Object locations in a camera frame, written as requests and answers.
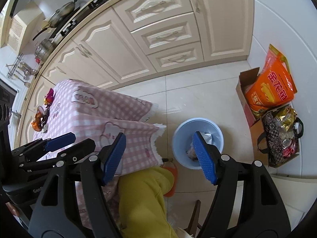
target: pan handle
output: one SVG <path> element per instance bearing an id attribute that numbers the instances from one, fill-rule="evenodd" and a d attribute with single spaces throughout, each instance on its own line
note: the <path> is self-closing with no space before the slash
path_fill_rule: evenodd
<path id="1" fill-rule="evenodd" d="M 33 41 L 41 34 L 41 33 L 43 33 L 45 30 L 47 30 L 49 27 L 47 27 L 47 28 L 44 28 L 44 29 L 42 29 L 39 33 L 37 33 L 36 35 L 35 35 L 35 37 L 32 39 Z"/>

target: pot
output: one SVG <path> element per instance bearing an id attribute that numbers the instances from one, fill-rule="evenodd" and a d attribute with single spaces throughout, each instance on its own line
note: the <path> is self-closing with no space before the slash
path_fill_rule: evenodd
<path id="1" fill-rule="evenodd" d="M 35 50 L 35 57 L 41 61 L 46 61 L 49 55 L 54 51 L 55 45 L 49 40 L 44 39 Z"/>
<path id="2" fill-rule="evenodd" d="M 66 3 L 62 6 L 62 8 L 58 9 L 54 15 L 49 20 L 49 25 L 46 28 L 43 28 L 39 33 L 35 35 L 33 40 L 35 40 L 39 34 L 43 33 L 48 28 L 56 28 L 58 24 L 61 23 L 61 21 L 70 14 L 75 9 L 75 3 L 77 0 L 74 0 L 73 2 Z"/>

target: beige kitchen cabinet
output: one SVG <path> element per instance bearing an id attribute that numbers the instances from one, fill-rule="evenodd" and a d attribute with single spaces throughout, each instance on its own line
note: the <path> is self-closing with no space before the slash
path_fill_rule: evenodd
<path id="1" fill-rule="evenodd" d="M 173 47 L 148 57 L 158 72 L 203 62 L 200 42 Z"/>
<path id="2" fill-rule="evenodd" d="M 35 131 L 31 126 L 31 122 L 34 120 L 34 117 L 35 117 L 35 113 L 27 109 L 25 118 L 22 124 L 20 146 L 25 145 L 33 140 L 33 134 Z"/>
<path id="3" fill-rule="evenodd" d="M 113 8 L 130 31 L 193 11 L 189 0 L 122 0 Z"/>
<path id="4" fill-rule="evenodd" d="M 46 96 L 50 88 L 54 88 L 54 87 L 55 85 L 52 82 L 40 76 L 34 88 L 34 91 L 31 95 L 28 109 L 36 113 L 37 107 L 42 106 L 44 104 L 44 97 Z"/>
<path id="5" fill-rule="evenodd" d="M 156 72 L 112 8 L 88 22 L 73 40 L 119 83 Z"/>
<path id="6" fill-rule="evenodd" d="M 248 55 L 254 0 L 191 0 L 205 61 Z"/>
<path id="7" fill-rule="evenodd" d="M 193 12 L 152 23 L 131 34 L 146 55 L 200 40 Z"/>
<path id="8" fill-rule="evenodd" d="M 54 84 L 65 79 L 78 79 L 101 88 L 118 84 L 83 47 L 71 40 L 54 56 L 42 76 Z"/>

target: silver screw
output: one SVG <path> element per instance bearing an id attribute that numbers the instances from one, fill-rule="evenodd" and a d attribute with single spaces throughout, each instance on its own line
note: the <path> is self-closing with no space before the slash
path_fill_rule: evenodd
<path id="1" fill-rule="evenodd" d="M 57 163 L 56 163 L 56 166 L 57 167 L 61 167 L 61 166 L 63 166 L 64 165 L 64 161 L 62 161 L 62 160 L 60 160 L 60 161 L 58 161 Z"/>
<path id="2" fill-rule="evenodd" d="M 230 159 L 230 157 L 228 155 L 226 155 L 226 154 L 223 154 L 223 155 L 221 155 L 221 159 L 223 161 L 228 161 Z"/>
<path id="3" fill-rule="evenodd" d="M 254 164 L 255 164 L 257 167 L 262 166 L 262 162 L 259 161 L 259 160 L 254 161 Z"/>
<path id="4" fill-rule="evenodd" d="M 94 162 L 94 161 L 96 161 L 98 159 L 98 157 L 96 156 L 96 155 L 91 155 L 90 157 L 89 157 L 89 161 L 90 162 Z"/>

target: person's hand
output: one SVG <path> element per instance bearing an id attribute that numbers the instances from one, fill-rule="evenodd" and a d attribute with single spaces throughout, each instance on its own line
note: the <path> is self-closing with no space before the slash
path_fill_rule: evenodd
<path id="1" fill-rule="evenodd" d="M 20 217 L 20 213 L 14 205 L 12 205 L 10 202 L 7 202 L 5 204 L 7 205 L 8 209 L 10 210 L 12 215 L 14 215 L 16 217 Z"/>

